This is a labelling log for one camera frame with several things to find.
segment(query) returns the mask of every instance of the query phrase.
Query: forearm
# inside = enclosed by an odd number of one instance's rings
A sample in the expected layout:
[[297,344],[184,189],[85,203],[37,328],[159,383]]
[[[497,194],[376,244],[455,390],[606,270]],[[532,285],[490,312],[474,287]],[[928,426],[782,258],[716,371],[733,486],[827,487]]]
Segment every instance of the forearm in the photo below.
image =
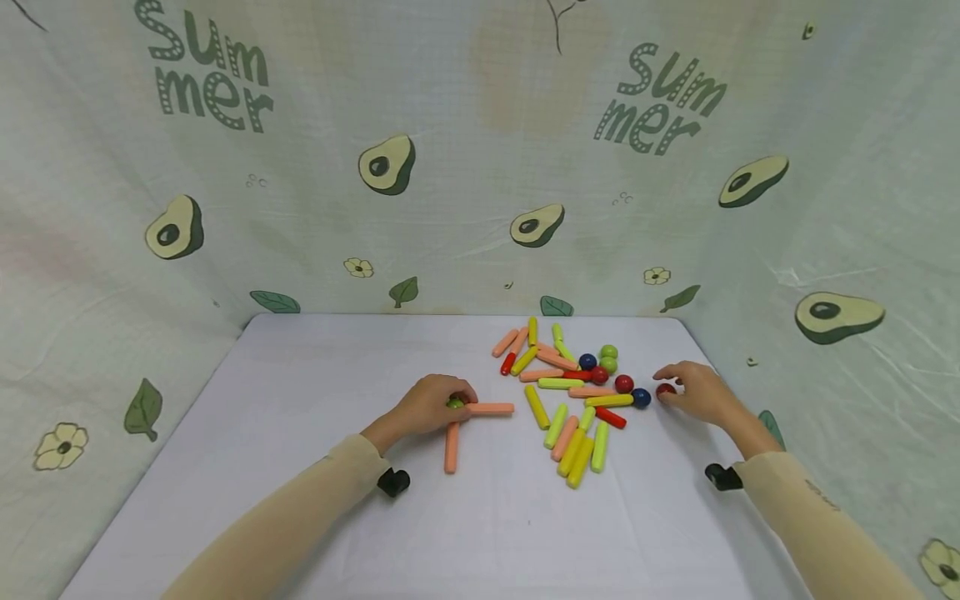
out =
[[761,453],[734,468],[814,598],[923,598],[860,526],[810,481],[793,456]]
[[389,467],[372,441],[359,435],[346,438],[234,522],[163,597],[268,597]]

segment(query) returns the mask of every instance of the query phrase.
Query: human hand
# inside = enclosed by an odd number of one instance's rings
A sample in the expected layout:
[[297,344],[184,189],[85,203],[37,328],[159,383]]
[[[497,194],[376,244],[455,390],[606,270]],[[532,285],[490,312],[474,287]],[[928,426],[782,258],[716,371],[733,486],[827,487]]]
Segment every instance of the human hand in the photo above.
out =
[[451,396],[464,403],[477,401],[476,392],[466,380],[452,375],[427,375],[414,384],[389,413],[360,435],[370,440],[382,456],[400,438],[429,433],[448,423],[469,419],[467,407],[447,408]]
[[684,360],[654,373],[654,379],[657,380],[673,378],[677,379],[678,385],[684,386],[684,393],[663,393],[658,394],[657,398],[694,419],[728,429],[732,421],[750,414],[720,375],[707,365]]

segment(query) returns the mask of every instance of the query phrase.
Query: flower print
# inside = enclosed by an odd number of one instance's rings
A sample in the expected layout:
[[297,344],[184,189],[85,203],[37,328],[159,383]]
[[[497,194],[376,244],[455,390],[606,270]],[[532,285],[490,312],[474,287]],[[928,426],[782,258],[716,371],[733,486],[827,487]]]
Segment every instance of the flower print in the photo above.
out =
[[350,274],[354,277],[373,277],[373,265],[370,264],[369,260],[351,258],[344,261],[344,268],[350,271]]
[[663,267],[654,267],[643,272],[643,282],[647,285],[660,285],[670,280],[670,272]]
[[54,470],[73,465],[84,453],[87,440],[86,429],[78,427],[76,423],[58,423],[36,447],[34,468]]
[[960,551],[940,540],[930,540],[920,555],[920,566],[930,583],[950,600],[960,600]]

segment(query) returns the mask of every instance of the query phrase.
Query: white cloth backdrop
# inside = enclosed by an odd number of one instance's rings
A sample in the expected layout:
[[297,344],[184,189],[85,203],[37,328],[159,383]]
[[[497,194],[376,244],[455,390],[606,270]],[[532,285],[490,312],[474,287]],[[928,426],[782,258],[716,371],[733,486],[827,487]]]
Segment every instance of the white cloth backdrop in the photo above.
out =
[[[0,596],[59,593],[256,312],[664,308],[931,598],[960,596],[919,561],[960,545],[957,22],[0,2]],[[786,173],[719,205],[766,156]],[[840,314],[804,334],[814,292]]]

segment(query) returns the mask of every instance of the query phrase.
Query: red magnetic stick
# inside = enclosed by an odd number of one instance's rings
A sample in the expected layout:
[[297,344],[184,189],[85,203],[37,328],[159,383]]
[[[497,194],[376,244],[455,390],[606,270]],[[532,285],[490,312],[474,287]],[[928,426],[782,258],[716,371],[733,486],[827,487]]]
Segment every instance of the red magnetic stick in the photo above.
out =
[[581,381],[590,381],[593,373],[589,371],[564,371],[564,379],[580,379]]
[[609,424],[613,425],[617,429],[623,429],[627,426],[627,420],[623,417],[620,417],[615,412],[610,411],[603,406],[597,406],[596,417],[600,420],[604,420]]
[[664,392],[669,392],[670,394],[676,394],[677,388],[673,387],[669,383],[661,383],[657,386],[657,399],[660,399],[660,394]]
[[507,354],[507,357],[503,359],[503,364],[500,365],[500,374],[509,375],[510,369],[514,367],[515,360],[516,360],[516,352],[511,352]]

